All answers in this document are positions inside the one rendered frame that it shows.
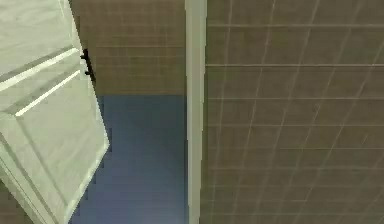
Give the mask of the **white panelled room door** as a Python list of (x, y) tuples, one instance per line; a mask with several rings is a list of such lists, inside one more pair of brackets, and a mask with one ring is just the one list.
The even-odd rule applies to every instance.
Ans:
[(0, 224), (69, 224), (108, 147), (69, 0), (0, 0)]

